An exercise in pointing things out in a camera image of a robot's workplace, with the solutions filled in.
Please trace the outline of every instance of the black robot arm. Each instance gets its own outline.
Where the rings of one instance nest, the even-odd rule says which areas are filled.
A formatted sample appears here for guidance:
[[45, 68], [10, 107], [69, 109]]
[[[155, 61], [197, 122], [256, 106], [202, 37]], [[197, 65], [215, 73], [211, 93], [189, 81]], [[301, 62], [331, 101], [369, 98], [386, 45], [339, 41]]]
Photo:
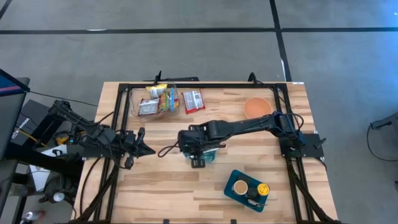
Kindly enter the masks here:
[[127, 153], [129, 157], [124, 163], [126, 169], [131, 169], [133, 158], [155, 154], [155, 151], [144, 143], [145, 129], [140, 128], [138, 134], [133, 131], [121, 130], [119, 134], [107, 125], [94, 123], [72, 111], [67, 101], [55, 100], [49, 114], [63, 118], [84, 130], [88, 136], [83, 142], [83, 157], [110, 157], [115, 159]]
[[269, 131], [278, 138], [287, 138], [291, 148], [305, 145], [304, 136], [297, 131], [292, 114], [273, 112], [261, 118], [227, 122], [223, 120], [209, 121], [199, 125], [190, 125], [188, 130], [178, 132], [180, 151], [192, 159], [192, 167], [204, 167], [203, 153], [225, 147], [221, 142], [238, 134]]

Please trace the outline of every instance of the orange plate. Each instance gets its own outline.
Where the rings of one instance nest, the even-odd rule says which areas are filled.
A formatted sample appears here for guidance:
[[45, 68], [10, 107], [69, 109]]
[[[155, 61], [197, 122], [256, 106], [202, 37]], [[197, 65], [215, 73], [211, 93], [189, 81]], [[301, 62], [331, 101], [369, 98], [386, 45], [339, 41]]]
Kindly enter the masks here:
[[255, 97], [246, 100], [244, 103], [244, 115], [249, 119], [260, 118], [271, 113], [271, 105], [266, 99]]

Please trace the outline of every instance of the blue tray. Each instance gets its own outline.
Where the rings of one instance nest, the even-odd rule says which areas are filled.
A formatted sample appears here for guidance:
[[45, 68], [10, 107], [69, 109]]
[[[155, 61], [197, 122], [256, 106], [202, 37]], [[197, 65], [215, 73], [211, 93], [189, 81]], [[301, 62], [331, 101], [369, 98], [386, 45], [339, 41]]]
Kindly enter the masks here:
[[[260, 181], [258, 181], [256, 179], [253, 179], [252, 177], [250, 177], [250, 176], [248, 176], [248, 175], [246, 175], [246, 174], [244, 174], [244, 173], [242, 173], [242, 172], [240, 172], [238, 170], [234, 170], [234, 171], [232, 171], [231, 176], [229, 177], [228, 183], [225, 186], [224, 194], [227, 195], [228, 197], [232, 198], [233, 200], [236, 200], [239, 203], [241, 203], [241, 204], [253, 209], [256, 212], [262, 212], [263, 209], [264, 209], [263, 206], [255, 207], [255, 206], [253, 206], [253, 205], [248, 203], [248, 198], [247, 197], [245, 197], [243, 195], [236, 195], [236, 194], [233, 193], [233, 191], [232, 191], [233, 185], [238, 180], [245, 181], [248, 184], [249, 188], [250, 187], [257, 188], [257, 186], [262, 183], [262, 182], [260, 182]], [[266, 196], [260, 196], [259, 195], [257, 197], [259, 199], [259, 200], [256, 200], [257, 202], [259, 202], [259, 203], [261, 203], [263, 205], [266, 204], [266, 200], [267, 200], [268, 195], [266, 195]]]

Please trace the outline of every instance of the clear glass bowl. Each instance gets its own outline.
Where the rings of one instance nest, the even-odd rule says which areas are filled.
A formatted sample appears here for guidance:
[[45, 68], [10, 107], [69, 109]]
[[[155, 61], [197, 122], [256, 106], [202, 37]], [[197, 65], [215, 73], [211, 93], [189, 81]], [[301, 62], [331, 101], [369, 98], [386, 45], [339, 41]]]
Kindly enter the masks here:
[[181, 101], [178, 98], [178, 90], [177, 87], [175, 86], [175, 83], [172, 82], [168, 82], [167, 83], [167, 89], [165, 90], [169, 96], [171, 97], [171, 94], [173, 92], [173, 96], [174, 96], [174, 105], [175, 106], [172, 110], [170, 109], [170, 105], [168, 110], [160, 112], [160, 113], [156, 113], [156, 114], [145, 114], [145, 115], [139, 115], [139, 107], [141, 104], [142, 100], [152, 100], [152, 98], [150, 97], [150, 93], [148, 90], [146, 90], [145, 88], [143, 89], [132, 89], [130, 91], [130, 113], [135, 116], [138, 117], [140, 121], [142, 122], [146, 122], [146, 121], [153, 121], [153, 120], [157, 120], [157, 119], [162, 119], [162, 118], [168, 118], [171, 116], [176, 116], [179, 114], [180, 112], [180, 105], [181, 105]]

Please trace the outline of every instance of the butcher block tabletop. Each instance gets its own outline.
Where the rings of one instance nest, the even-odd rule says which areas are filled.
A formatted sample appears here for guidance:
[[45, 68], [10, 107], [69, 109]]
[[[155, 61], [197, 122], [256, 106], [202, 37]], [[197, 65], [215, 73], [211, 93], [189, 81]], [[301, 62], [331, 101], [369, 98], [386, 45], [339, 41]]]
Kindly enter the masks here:
[[[96, 121], [114, 110], [119, 84], [104, 83]], [[302, 132], [313, 133], [315, 125], [305, 85], [286, 84], [292, 111], [304, 118]], [[159, 152], [163, 147], [173, 145], [178, 131], [187, 129], [190, 124], [201, 124], [212, 119], [246, 119], [243, 105], [249, 98], [265, 98], [275, 109], [273, 92], [266, 88], [201, 88], [206, 109], [185, 114], [181, 92], [188, 90], [197, 89], [178, 89], [181, 105], [177, 116], [143, 123], [129, 113], [126, 129], [137, 132], [144, 127], [144, 142]], [[145, 94], [144, 89], [134, 89], [132, 100], [141, 100]], [[125, 97], [126, 93], [122, 97], [117, 129], [121, 126]], [[111, 121], [112, 116], [105, 119], [103, 124], [110, 125]], [[204, 169], [192, 169], [190, 160], [178, 148], [172, 149], [163, 158], [151, 155], [134, 159], [131, 170], [119, 171], [111, 222], [162, 223], [164, 219], [169, 219], [170, 223], [231, 223], [235, 219], [238, 223], [295, 223], [286, 162], [280, 154], [278, 139], [271, 133], [261, 131], [233, 136], [224, 143], [226, 148], [220, 149], [215, 161]], [[85, 161], [75, 202], [76, 211], [79, 211], [81, 186], [94, 161]], [[97, 163], [88, 178], [83, 194], [83, 210], [98, 192], [103, 161], [101, 159]], [[313, 158], [304, 158], [303, 163], [310, 193], [326, 214], [337, 219], [325, 167]], [[271, 191], [262, 213], [224, 195], [224, 187], [235, 169], [269, 185]], [[302, 216], [306, 219], [301, 193], [299, 197]], [[107, 204], [108, 193], [104, 196], [100, 219], [105, 218]]]

